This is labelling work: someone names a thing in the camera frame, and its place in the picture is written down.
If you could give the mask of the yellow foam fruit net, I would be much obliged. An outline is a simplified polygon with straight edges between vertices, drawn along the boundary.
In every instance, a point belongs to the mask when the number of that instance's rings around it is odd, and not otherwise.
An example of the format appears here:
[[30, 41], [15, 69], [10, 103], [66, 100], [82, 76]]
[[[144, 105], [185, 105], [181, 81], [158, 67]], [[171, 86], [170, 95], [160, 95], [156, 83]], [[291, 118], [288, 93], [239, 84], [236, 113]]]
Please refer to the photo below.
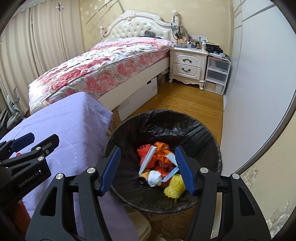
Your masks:
[[185, 190], [186, 188], [181, 174], [175, 174], [171, 178], [169, 185], [164, 189], [164, 194], [168, 198], [178, 199]]

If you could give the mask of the yellow tube with black cap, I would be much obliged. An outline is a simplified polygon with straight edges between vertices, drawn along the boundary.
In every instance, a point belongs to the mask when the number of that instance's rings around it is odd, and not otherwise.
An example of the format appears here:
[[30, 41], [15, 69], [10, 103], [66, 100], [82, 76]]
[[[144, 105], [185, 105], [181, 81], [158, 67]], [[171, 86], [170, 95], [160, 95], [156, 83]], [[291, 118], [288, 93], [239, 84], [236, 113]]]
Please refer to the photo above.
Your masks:
[[144, 185], [145, 183], [147, 183], [148, 177], [149, 177], [149, 173], [150, 173], [150, 169], [145, 169], [137, 178], [137, 182], [140, 185]]

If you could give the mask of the white paper ball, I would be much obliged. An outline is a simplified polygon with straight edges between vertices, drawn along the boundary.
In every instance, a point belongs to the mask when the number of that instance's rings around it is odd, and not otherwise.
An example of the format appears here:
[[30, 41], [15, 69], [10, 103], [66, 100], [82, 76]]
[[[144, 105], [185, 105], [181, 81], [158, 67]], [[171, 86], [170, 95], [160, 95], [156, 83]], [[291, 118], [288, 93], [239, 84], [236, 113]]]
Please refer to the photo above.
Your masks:
[[162, 183], [162, 174], [159, 171], [151, 170], [148, 175], [147, 183], [150, 187], [160, 186]]

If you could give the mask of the red foam fruit net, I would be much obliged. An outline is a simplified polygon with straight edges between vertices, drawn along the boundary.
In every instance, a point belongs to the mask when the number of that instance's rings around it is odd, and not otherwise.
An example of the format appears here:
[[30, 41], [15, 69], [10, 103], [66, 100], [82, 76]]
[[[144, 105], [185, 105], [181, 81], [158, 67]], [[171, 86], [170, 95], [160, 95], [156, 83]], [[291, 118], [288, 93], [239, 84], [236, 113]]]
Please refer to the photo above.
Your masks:
[[[151, 144], [146, 144], [146, 145], [142, 145], [140, 146], [138, 149], [137, 149], [137, 153], [140, 157], [140, 163], [139, 163], [139, 166], [142, 165], [145, 157], [147, 156], [149, 150], [151, 148]], [[154, 153], [154, 155], [152, 156], [150, 162], [148, 163], [148, 165], [146, 166], [146, 168], [148, 169], [153, 169], [155, 164], [157, 162], [157, 156], [156, 156], [156, 153]]]

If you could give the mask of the orange snack bag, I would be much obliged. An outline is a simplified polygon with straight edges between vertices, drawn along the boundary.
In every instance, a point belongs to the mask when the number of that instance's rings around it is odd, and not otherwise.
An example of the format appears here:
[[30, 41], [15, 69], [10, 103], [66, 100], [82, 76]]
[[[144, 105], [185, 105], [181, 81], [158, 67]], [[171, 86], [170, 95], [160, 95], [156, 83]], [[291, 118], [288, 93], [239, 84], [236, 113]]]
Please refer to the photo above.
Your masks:
[[164, 168], [170, 166], [171, 162], [166, 158], [168, 153], [172, 153], [170, 151], [170, 146], [162, 142], [155, 142], [154, 146], [157, 148], [155, 153], [159, 165]]

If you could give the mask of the red plastic wrapper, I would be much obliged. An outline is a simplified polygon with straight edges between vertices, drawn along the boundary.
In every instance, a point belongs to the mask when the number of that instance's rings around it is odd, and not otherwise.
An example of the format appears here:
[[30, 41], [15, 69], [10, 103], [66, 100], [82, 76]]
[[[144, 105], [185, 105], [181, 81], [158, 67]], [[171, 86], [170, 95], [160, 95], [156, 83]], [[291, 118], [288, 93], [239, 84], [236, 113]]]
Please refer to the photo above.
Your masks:
[[155, 166], [154, 170], [161, 173], [161, 187], [163, 188], [166, 188], [169, 185], [171, 178], [179, 171], [178, 167], [174, 167], [170, 172], [168, 172], [166, 168], [161, 166]]

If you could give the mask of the teal toothpaste tube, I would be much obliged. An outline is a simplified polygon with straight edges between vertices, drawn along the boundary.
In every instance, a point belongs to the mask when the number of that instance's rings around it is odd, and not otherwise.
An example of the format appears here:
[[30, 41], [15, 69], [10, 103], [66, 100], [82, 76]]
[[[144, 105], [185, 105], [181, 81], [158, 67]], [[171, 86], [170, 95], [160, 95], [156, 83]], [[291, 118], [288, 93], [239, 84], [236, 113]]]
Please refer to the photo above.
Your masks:
[[166, 155], [166, 158], [172, 163], [174, 164], [176, 167], [178, 166], [176, 158], [175, 158], [175, 154], [174, 153], [168, 153]]

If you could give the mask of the grey desk chair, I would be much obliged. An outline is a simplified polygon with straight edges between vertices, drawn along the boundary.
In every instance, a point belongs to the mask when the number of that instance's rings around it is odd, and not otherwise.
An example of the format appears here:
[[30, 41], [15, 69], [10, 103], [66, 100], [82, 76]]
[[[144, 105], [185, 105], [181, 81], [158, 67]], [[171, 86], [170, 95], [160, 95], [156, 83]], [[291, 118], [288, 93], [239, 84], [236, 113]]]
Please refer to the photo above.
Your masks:
[[1, 112], [1, 128], [7, 132], [26, 119], [25, 112], [20, 106], [20, 98], [17, 95], [16, 88], [17, 87], [13, 89], [13, 101], [11, 101], [10, 96], [7, 95], [7, 107]]

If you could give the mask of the white under-bed storage box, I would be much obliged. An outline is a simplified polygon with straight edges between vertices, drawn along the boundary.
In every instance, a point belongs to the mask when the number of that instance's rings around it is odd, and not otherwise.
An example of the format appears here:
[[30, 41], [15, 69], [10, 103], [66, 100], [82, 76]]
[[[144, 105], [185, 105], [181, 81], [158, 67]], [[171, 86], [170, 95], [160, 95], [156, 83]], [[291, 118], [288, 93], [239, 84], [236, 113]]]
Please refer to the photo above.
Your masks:
[[118, 107], [118, 114], [121, 121], [124, 121], [137, 109], [143, 106], [151, 98], [158, 94], [157, 78], [153, 78], [129, 96]]

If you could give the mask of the white sliding wardrobe door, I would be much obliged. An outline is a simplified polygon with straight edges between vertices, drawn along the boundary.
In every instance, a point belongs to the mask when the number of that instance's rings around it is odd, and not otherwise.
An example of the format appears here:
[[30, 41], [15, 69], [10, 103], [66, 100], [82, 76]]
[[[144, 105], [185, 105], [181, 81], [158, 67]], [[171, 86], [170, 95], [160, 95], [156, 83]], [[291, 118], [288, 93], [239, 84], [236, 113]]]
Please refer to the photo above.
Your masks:
[[295, 109], [295, 29], [281, 1], [234, 1], [232, 70], [224, 96], [222, 175], [254, 164]]

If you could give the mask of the white bed with floral cover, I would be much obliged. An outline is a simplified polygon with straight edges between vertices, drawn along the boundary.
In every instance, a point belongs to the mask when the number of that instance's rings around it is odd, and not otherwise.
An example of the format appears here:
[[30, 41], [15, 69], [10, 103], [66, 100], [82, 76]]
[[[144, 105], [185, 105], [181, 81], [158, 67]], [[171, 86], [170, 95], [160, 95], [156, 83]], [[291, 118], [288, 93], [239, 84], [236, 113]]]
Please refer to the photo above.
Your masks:
[[29, 85], [30, 114], [77, 92], [99, 99], [151, 66], [154, 78], [168, 68], [160, 62], [176, 41], [172, 27], [155, 14], [124, 11], [108, 28], [100, 27], [101, 42]]

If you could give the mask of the clear plastic drawer unit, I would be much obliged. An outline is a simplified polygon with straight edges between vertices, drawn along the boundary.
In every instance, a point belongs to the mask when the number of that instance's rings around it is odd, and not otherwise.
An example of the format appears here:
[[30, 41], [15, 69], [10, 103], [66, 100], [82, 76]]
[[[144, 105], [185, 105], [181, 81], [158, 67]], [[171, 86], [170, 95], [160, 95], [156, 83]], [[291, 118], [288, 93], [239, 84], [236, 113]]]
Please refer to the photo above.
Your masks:
[[204, 89], [224, 95], [230, 73], [231, 61], [219, 55], [210, 54], [207, 58]]

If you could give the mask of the white two-drawer nightstand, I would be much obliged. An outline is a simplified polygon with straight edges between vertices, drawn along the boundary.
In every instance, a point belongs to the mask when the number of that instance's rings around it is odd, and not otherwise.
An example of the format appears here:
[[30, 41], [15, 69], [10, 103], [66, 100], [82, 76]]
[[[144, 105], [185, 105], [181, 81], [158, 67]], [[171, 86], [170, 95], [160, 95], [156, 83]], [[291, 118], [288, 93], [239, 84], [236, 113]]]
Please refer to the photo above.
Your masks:
[[208, 52], [201, 49], [179, 48], [170, 49], [169, 82], [177, 80], [184, 84], [198, 85], [204, 90]]

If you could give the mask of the black clothes pile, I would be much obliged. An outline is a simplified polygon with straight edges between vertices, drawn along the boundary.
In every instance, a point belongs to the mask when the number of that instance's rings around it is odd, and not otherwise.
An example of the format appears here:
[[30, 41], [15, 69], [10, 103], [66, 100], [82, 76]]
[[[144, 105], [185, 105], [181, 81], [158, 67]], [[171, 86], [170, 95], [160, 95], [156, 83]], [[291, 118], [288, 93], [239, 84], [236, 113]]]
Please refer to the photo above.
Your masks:
[[224, 51], [220, 48], [219, 45], [215, 45], [212, 43], [206, 43], [206, 51], [209, 53], [216, 53], [216, 54], [224, 53]]

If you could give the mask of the clutter on nightstand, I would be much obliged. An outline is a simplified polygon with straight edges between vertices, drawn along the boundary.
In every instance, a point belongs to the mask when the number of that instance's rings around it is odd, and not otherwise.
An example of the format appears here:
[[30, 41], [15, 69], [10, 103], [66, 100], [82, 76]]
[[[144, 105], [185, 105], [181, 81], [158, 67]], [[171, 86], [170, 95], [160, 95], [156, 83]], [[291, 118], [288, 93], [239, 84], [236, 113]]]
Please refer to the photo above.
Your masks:
[[178, 14], [174, 14], [171, 20], [171, 30], [173, 38], [175, 39], [175, 46], [179, 48], [196, 48], [206, 49], [208, 43], [207, 37], [190, 35], [184, 30], [183, 25], [180, 23]]

